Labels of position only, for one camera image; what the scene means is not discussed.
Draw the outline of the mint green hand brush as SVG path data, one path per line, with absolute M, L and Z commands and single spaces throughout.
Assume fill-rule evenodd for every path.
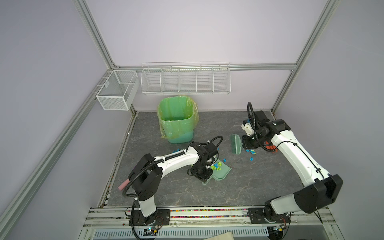
M 231 150 L 233 154 L 240 155 L 242 151 L 242 140 L 239 135 L 230 135 Z

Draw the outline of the mint green dustpan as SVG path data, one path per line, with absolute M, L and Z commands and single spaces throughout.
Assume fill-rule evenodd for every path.
M 222 166 L 221 166 L 221 170 L 220 170 L 220 171 L 214 171 L 214 170 L 213 170 L 213 175 L 212 175 L 212 177 L 211 177 L 210 180 L 214 179 L 214 180 L 216 180 L 216 181 L 221 181 L 221 180 L 223 180 L 223 179 L 229 174 L 230 171 L 231 171 L 231 168 L 228 167 L 228 166 L 225 164 L 225 161 L 224 161 L 224 162 L 222 162 Z

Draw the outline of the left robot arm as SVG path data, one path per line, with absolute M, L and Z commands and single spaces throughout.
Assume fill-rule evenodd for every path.
M 125 198 L 134 197 L 135 204 L 144 218 L 152 217 L 157 212 L 154 195 L 163 177 L 189 166 L 187 174 L 207 182 L 213 175 L 212 166 L 219 160 L 218 148 L 223 136 L 217 136 L 205 142 L 191 142 L 177 152 L 153 157 L 144 155 L 133 168 L 128 178 L 119 186 Z

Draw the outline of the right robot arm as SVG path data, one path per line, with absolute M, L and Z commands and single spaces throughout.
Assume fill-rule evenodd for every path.
M 287 213 L 303 211 L 312 214 L 333 204 L 343 186 L 339 175 L 331 175 L 300 144 L 289 125 L 282 119 L 269 120 L 263 111 L 254 111 L 247 104 L 247 120 L 242 123 L 245 135 L 243 148 L 261 148 L 266 152 L 281 152 L 297 172 L 303 189 L 265 202 L 263 217 L 276 222 Z

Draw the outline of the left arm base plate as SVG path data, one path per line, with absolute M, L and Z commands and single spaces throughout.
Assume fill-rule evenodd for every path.
M 170 209 L 157 209 L 149 217 L 144 217 L 140 210 L 133 211 L 134 216 L 130 217 L 129 225 L 135 226 L 168 226 L 170 224 Z

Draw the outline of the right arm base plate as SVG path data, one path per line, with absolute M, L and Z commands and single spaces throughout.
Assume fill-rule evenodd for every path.
M 273 216 L 271 213 L 266 213 L 264 207 L 249 208 L 247 216 L 252 224 L 289 224 L 291 217 L 288 213 Z

